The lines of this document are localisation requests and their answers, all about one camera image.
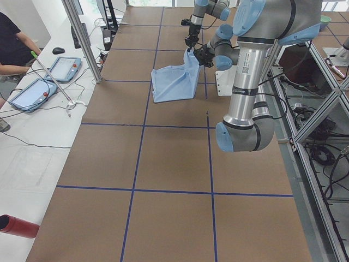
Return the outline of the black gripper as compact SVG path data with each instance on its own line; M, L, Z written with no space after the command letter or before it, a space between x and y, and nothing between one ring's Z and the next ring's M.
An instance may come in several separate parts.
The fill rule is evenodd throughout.
M191 23L189 25L189 34L187 37L185 37L185 44L188 48L188 51L190 51L199 41L199 33L201 31L201 25L196 25Z
M194 56L200 66L211 68L214 65L214 53L210 52L210 48L207 45L202 45L199 49L195 49Z

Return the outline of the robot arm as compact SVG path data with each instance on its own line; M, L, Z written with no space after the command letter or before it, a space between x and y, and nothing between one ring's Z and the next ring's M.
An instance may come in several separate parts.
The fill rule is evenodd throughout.
M210 42L194 51L203 66L237 67L228 113L215 130L222 151L258 151L270 143L273 118L258 90L267 50L314 39L321 6L321 1L241 1L233 24L221 25Z
M182 26L189 26L189 34L185 38L185 43L190 51L199 41L198 35L201 31L203 19L206 14L226 21L230 15L230 1L218 0L196 0L194 3L194 11L189 19L181 21Z

